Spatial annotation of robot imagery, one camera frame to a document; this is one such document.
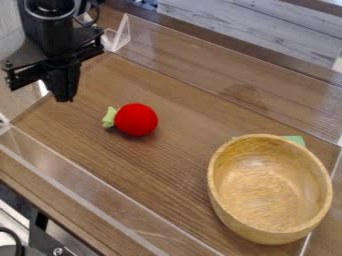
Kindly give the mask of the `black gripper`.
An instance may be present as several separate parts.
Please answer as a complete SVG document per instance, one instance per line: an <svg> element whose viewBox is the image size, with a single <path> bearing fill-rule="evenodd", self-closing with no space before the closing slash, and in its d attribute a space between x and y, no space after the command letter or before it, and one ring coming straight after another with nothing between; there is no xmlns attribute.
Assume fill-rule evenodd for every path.
<svg viewBox="0 0 342 256"><path fill-rule="evenodd" d="M42 80L57 102L71 102L77 93L79 66L104 51L97 25L81 26L67 16L41 19L21 14L25 39L3 59L1 68L11 91Z"/></svg>

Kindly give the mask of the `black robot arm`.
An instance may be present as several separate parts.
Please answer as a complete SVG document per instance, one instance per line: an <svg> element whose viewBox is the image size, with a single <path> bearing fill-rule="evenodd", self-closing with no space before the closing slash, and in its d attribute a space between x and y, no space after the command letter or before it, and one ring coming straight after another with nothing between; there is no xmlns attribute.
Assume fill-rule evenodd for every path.
<svg viewBox="0 0 342 256"><path fill-rule="evenodd" d="M57 102L73 101L81 63L104 53L98 2L86 2L96 17L84 23L74 15L74 0L18 0L23 42L1 60L11 91L41 80Z"/></svg>

